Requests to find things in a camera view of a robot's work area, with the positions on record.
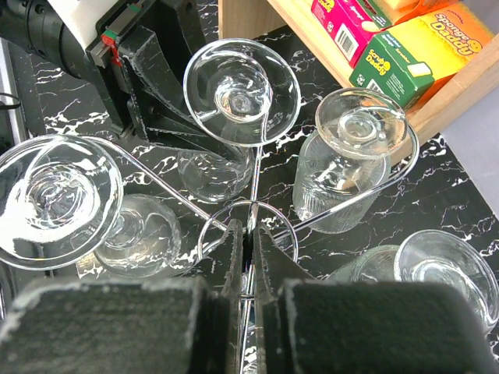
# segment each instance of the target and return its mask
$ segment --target clear glass cup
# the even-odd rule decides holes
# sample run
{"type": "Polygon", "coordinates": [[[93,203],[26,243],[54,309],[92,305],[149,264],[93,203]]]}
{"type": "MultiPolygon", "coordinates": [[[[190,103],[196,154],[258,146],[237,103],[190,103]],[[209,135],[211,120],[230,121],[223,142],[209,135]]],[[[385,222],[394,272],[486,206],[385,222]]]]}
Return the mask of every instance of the clear glass cup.
{"type": "MultiPolygon", "coordinates": [[[[0,157],[0,260],[25,270],[75,263],[108,238],[118,240],[129,201],[116,163],[96,143],[67,135],[27,140],[0,157]]],[[[167,240],[151,232],[148,243],[161,245],[151,247],[149,266],[179,251],[176,219],[163,208],[156,213],[172,219],[172,232],[167,240]]],[[[140,225],[131,221],[127,230],[140,225]]]]}
{"type": "Polygon", "coordinates": [[[294,125],[300,90],[286,61],[248,39],[201,48],[184,75],[187,107],[199,127],[233,146],[273,143],[294,125]]]}
{"type": "Polygon", "coordinates": [[[369,249],[327,280],[443,283],[468,301],[484,333],[489,333],[499,320],[499,287],[494,272],[471,245],[443,231],[419,231],[400,246],[369,249]]]}
{"type": "Polygon", "coordinates": [[[239,195],[253,175],[254,153],[248,148],[228,146],[232,157],[197,150],[177,155],[180,179],[187,190],[205,203],[220,203],[239,195]]]}
{"type": "Polygon", "coordinates": [[[181,244],[180,223],[170,208],[153,196],[125,195],[113,229],[94,255],[112,273],[149,277],[175,260],[181,244]]]}
{"type": "MultiPolygon", "coordinates": [[[[391,98],[366,89],[326,96],[317,130],[300,150],[293,204],[302,221],[386,182],[390,155],[408,136],[405,113],[391,98]]],[[[379,194],[360,200],[310,227],[326,234],[354,228],[379,194]]]]}

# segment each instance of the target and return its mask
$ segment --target wooden shelf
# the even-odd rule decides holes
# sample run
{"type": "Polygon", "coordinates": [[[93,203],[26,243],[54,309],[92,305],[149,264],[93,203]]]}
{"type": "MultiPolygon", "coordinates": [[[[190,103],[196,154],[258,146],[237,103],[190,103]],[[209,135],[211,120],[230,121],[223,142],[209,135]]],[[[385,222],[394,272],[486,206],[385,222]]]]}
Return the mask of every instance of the wooden shelf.
{"type": "MultiPolygon", "coordinates": [[[[255,38],[287,23],[343,87],[352,86],[352,68],[311,8],[312,0],[219,0],[220,36],[255,38]]],[[[445,129],[497,86],[499,35],[427,104],[408,113],[421,143],[445,129]]],[[[394,159],[402,159],[409,151],[408,147],[402,149],[394,159]]]]}

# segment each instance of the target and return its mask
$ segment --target cardboard box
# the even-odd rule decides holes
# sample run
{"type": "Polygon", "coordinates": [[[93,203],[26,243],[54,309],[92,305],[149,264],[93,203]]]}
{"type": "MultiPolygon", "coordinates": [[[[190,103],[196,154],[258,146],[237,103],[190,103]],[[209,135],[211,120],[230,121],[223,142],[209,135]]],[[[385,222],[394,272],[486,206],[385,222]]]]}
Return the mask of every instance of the cardboard box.
{"type": "Polygon", "coordinates": [[[458,0],[420,0],[393,10],[382,0],[313,0],[312,13],[330,34],[351,67],[374,35],[407,19],[440,9],[458,0]]]}
{"type": "Polygon", "coordinates": [[[350,82],[383,92],[405,109],[419,106],[493,37],[464,4],[457,3],[376,35],[350,82]]]}

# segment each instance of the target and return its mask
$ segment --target pink box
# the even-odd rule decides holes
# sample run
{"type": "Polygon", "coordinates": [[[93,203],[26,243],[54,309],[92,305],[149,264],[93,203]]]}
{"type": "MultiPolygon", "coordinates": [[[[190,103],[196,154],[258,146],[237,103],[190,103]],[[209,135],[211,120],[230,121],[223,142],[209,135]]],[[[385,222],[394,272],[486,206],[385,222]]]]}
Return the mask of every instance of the pink box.
{"type": "Polygon", "coordinates": [[[356,0],[313,0],[312,13],[353,68],[372,37],[382,31],[356,0]]]}

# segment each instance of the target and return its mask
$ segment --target green box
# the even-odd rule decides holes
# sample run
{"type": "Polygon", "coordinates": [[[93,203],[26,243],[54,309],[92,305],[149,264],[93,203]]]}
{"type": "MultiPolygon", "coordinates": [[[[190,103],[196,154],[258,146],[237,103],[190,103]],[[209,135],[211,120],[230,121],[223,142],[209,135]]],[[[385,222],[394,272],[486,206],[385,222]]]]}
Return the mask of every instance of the green box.
{"type": "Polygon", "coordinates": [[[404,109],[412,107],[433,86],[433,74],[412,76],[410,65],[424,63],[414,56],[390,31],[373,37],[357,66],[350,82],[386,94],[404,109]]]}

